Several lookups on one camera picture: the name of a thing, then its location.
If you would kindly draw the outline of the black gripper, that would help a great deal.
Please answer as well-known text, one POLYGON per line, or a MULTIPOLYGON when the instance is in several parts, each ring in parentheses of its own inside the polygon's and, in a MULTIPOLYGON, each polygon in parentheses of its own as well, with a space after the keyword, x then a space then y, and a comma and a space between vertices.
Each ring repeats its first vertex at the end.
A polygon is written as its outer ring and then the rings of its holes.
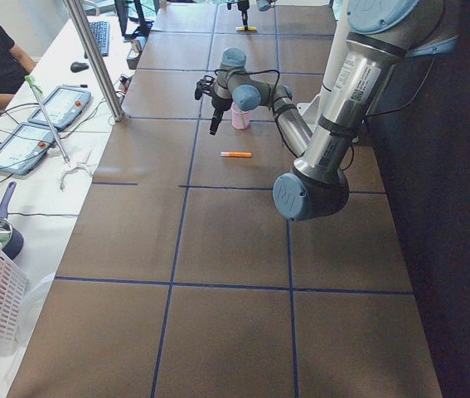
POLYGON ((214 113, 211 118, 211 124, 209 128, 210 135, 216 135, 220 123, 223 119, 223 112, 230 110, 231 97, 224 98, 218 95, 215 91, 211 93, 211 104, 214 108, 214 113))
POLYGON ((238 0, 237 1, 238 10, 241 12, 242 17, 242 29, 249 29, 248 23, 248 10, 250 8, 250 1, 249 0, 238 0))

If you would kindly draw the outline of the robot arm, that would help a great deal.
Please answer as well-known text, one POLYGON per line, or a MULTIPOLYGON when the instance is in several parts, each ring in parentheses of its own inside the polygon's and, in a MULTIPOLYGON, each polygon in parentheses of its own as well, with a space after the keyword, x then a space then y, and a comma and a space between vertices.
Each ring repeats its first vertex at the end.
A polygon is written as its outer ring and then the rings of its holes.
POLYGON ((287 148, 295 155, 290 172, 277 178, 274 205, 291 221, 330 216, 349 197, 342 159, 361 122, 387 85, 395 65, 410 58, 450 52, 458 39, 459 1, 347 1, 342 6, 324 77, 333 87, 315 98, 309 125, 279 82, 254 80, 246 55, 224 50, 214 76, 196 84, 195 97, 211 97, 215 134, 232 106, 270 110, 287 148))
MULTIPOLYGON (((256 7, 259 12, 267 12, 269 9, 275 6, 275 1, 270 0, 256 0, 256 7)), ((240 12, 242 25, 237 27, 237 32, 256 32, 257 28, 249 25, 249 14, 250 1, 247 0, 226 0, 227 9, 230 10, 233 6, 236 6, 240 12)))

